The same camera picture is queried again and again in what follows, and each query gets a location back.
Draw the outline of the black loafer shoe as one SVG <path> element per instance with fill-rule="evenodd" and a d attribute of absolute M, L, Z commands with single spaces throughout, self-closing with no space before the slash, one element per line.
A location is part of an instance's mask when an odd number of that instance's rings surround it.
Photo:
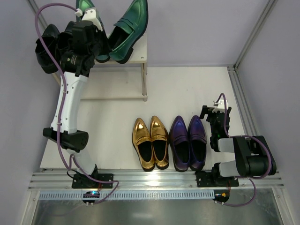
<path fill-rule="evenodd" d="M 58 64 L 60 64 L 60 53 L 57 48 L 59 34 L 60 32 L 58 28 L 54 24 L 50 24 L 47 26 L 47 28 L 45 29 L 42 35 L 42 39 L 46 47 L 48 48 L 48 50 L 50 51 L 50 53 L 52 54 L 52 56 L 54 57 L 54 59 Z M 43 69 L 43 71 L 46 74 L 52 74 L 57 72 L 58 68 L 56 67 L 56 65 L 54 64 L 53 60 L 50 58 L 48 53 L 46 52 L 40 39 L 36 40 L 36 44 L 37 45 L 35 49 L 35 54 L 37 57 L 37 61 L 41 66 L 41 68 Z"/>
<path fill-rule="evenodd" d="M 69 40 L 73 38 L 72 28 L 75 25 L 74 21 L 70 21 L 65 30 L 61 32 L 58 36 L 57 50 L 60 58 L 69 49 Z"/>

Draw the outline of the green loafer shoe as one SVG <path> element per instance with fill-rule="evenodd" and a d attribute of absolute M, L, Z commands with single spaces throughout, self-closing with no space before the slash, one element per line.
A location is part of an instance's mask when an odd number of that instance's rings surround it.
<path fill-rule="evenodd" d="M 79 8 L 82 11 L 85 11 L 88 8 L 96 8 L 96 7 L 91 0 L 77 0 L 75 8 L 76 9 Z M 76 17 L 76 20 L 82 21 L 81 18 L 79 18 L 79 17 Z M 109 52 L 111 51 L 111 47 L 108 43 L 108 37 L 106 35 L 105 28 L 104 28 L 104 31 L 99 30 L 99 32 L 101 35 L 103 47 L 102 47 L 102 50 L 100 51 L 99 55 L 95 59 L 96 59 L 96 61 L 98 61 L 100 63 L 104 63 L 110 59 Z"/>
<path fill-rule="evenodd" d="M 124 15 L 114 24 L 108 41 L 109 56 L 119 64 L 125 64 L 133 53 L 134 44 L 145 33 L 149 11 L 147 0 L 134 0 Z"/>

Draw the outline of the gold loafer shoe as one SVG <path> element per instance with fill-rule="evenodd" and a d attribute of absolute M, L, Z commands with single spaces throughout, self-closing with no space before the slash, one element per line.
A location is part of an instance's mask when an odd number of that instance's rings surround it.
<path fill-rule="evenodd" d="M 150 121 L 150 136 L 154 150 L 155 165 L 164 170 L 169 166 L 169 138 L 168 132 L 157 116 L 152 116 Z"/>
<path fill-rule="evenodd" d="M 141 118 L 137 118 L 135 121 L 132 132 L 132 144 L 142 169 L 146 172 L 152 171 L 155 167 L 155 160 L 150 132 Z"/>

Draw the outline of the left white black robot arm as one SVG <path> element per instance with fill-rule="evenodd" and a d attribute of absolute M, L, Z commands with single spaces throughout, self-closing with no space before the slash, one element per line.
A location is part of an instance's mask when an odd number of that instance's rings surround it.
<path fill-rule="evenodd" d="M 57 144 L 60 158 L 67 169 L 77 166 L 77 174 L 98 181 L 97 166 L 86 148 L 89 134 L 77 128 L 77 115 L 82 93 L 94 67 L 95 57 L 103 48 L 105 34 L 91 21 L 70 23 L 59 38 L 61 87 L 51 126 L 43 136 Z"/>

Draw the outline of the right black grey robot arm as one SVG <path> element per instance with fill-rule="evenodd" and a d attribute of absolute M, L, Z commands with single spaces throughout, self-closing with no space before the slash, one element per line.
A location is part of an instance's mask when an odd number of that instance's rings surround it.
<path fill-rule="evenodd" d="M 233 153 L 234 160 L 225 163 L 215 163 L 211 172 L 206 174 L 210 179 L 208 184 L 224 187 L 227 184 L 237 187 L 237 177 L 259 178 L 275 175 L 276 162 L 263 136 L 228 137 L 229 113 L 221 113 L 216 107 L 202 106 L 200 119 L 207 115 L 210 124 L 210 146 L 215 152 Z"/>

